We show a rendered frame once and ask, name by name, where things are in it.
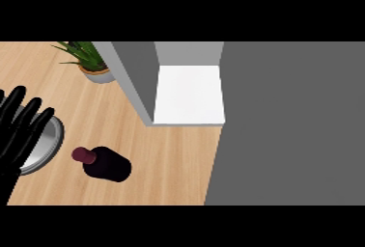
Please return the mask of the grey open cabinet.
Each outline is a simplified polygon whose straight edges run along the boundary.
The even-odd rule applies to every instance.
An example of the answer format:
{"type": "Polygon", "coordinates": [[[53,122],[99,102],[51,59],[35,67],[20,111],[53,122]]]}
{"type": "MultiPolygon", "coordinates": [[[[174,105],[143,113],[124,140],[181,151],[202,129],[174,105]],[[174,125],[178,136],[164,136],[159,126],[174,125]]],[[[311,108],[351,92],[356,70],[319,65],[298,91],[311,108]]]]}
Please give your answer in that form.
{"type": "Polygon", "coordinates": [[[144,125],[224,124],[220,41],[97,41],[94,47],[144,125]]]}

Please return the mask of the green potted plant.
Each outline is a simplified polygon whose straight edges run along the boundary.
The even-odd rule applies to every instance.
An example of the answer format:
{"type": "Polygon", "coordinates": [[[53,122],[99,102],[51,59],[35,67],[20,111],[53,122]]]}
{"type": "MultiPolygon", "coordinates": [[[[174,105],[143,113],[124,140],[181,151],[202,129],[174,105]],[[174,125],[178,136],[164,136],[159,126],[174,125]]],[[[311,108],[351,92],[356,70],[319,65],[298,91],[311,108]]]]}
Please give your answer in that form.
{"type": "Polygon", "coordinates": [[[75,62],[63,62],[63,64],[75,65],[91,82],[104,84],[115,80],[101,55],[90,41],[59,41],[54,48],[76,59],[75,62]]]}

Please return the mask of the silver metal bowl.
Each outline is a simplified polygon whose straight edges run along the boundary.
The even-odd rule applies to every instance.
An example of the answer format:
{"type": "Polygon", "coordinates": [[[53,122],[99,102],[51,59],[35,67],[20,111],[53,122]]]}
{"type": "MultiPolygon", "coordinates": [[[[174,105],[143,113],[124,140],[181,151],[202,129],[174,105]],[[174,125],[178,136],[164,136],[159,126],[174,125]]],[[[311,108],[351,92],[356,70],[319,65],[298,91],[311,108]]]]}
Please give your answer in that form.
{"type": "Polygon", "coordinates": [[[42,133],[39,135],[38,142],[20,166],[20,174],[29,175],[36,172],[51,161],[60,149],[60,144],[63,140],[63,125],[57,117],[51,117],[42,133]]]}

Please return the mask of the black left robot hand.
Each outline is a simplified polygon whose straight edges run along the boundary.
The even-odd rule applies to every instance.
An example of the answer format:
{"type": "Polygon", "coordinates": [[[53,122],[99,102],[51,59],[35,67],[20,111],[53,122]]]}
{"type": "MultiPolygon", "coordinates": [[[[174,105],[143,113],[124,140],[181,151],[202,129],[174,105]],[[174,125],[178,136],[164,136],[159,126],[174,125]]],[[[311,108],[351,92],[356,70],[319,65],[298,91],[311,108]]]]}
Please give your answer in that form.
{"type": "Polygon", "coordinates": [[[54,116],[54,109],[48,107],[35,117],[42,102],[39,97],[31,99],[16,116],[23,97],[25,86],[16,86],[8,96],[4,96],[0,89],[0,100],[4,100],[0,105],[0,206],[8,202],[20,176],[20,166],[54,116]]]}

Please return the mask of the dark wine bottle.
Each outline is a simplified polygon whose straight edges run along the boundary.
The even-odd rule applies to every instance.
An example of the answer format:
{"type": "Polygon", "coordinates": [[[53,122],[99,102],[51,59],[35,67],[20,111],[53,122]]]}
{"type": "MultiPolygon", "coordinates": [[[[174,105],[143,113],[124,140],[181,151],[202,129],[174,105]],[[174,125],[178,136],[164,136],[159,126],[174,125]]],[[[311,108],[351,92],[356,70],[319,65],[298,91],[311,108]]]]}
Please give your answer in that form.
{"type": "Polygon", "coordinates": [[[91,150],[78,147],[70,157],[82,163],[84,172],[91,178],[121,182],[131,174],[130,160],[107,147],[96,147],[91,150]]]}

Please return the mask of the dark grey cabinet door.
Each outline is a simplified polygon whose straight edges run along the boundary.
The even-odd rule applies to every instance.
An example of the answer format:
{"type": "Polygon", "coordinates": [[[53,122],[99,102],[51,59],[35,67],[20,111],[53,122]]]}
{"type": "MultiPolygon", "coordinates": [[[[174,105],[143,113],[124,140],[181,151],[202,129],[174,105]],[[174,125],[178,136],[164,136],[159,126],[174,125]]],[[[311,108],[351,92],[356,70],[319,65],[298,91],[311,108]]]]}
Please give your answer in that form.
{"type": "Polygon", "coordinates": [[[230,42],[209,205],[365,205],[365,42],[230,42]]]}

